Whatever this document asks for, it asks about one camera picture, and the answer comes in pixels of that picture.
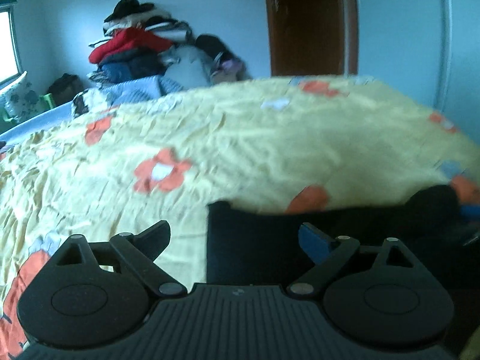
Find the green plastic chair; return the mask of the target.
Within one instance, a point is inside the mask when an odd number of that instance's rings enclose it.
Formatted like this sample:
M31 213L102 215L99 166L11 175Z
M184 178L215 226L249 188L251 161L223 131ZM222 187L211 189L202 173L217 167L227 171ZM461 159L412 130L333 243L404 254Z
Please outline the green plastic chair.
M52 94L37 96L30 93L25 97L13 95L1 106L1 117L6 123L18 125L55 107Z

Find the dark bag on chair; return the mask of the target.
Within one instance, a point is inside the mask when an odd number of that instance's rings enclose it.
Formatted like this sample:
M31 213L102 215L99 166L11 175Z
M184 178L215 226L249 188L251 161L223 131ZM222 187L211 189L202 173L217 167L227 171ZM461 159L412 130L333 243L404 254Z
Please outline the dark bag on chair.
M74 96L85 89L78 75L64 73L47 89L56 106L72 101Z

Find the white wardrobe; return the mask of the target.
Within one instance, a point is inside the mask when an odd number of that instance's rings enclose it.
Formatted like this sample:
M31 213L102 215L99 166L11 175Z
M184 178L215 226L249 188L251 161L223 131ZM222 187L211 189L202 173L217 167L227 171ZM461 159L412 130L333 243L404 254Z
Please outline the white wardrobe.
M357 0L358 72L479 139L479 0Z

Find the brown wooden door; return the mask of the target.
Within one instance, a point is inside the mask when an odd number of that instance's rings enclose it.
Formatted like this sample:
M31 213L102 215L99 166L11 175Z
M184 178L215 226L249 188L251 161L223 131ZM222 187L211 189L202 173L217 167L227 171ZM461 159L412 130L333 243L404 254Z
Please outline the brown wooden door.
M357 0L265 0L274 76L358 72Z

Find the floral pillow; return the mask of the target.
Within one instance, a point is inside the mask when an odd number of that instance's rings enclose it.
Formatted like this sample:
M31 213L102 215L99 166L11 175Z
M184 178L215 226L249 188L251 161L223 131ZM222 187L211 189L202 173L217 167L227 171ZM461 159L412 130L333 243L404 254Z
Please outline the floral pillow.
M41 99L32 88L27 71L1 90L1 108L16 123L23 123L41 114Z

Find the black pants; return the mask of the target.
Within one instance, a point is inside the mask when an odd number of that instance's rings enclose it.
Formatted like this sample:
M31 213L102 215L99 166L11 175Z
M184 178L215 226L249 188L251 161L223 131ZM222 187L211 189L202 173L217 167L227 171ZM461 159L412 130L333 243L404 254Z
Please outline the black pants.
M445 184L402 205L301 214L255 214L215 202L208 207L206 281L287 286L326 261L340 236L375 247L395 237L434 271L466 251L479 252L479 204L463 203Z

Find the pile of clothes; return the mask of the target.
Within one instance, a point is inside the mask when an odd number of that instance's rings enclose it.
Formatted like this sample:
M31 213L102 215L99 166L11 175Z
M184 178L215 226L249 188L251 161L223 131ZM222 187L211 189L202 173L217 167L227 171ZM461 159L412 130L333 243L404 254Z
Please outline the pile of clothes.
M103 34L89 54L94 87L74 96L74 117L250 77L219 37L195 36L188 23L151 2L120 0L104 20Z

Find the yellow floral bed quilt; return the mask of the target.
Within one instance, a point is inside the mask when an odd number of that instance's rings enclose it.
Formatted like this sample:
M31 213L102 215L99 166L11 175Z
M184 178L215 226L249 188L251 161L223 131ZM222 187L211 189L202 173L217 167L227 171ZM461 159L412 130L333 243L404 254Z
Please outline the yellow floral bed quilt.
M207 206L262 214L403 203L432 185L479 201L479 145L367 76L272 78L92 111L1 151L1 357L22 353L20 295L68 236L160 219L160 266L206 278Z

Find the window with frame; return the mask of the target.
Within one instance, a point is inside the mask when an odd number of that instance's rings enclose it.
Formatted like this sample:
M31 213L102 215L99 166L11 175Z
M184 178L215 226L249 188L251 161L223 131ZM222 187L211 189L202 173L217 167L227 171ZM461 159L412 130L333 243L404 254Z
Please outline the window with frame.
M20 57L16 44L13 6L11 4L1 6L0 25L0 79L3 86L21 73Z

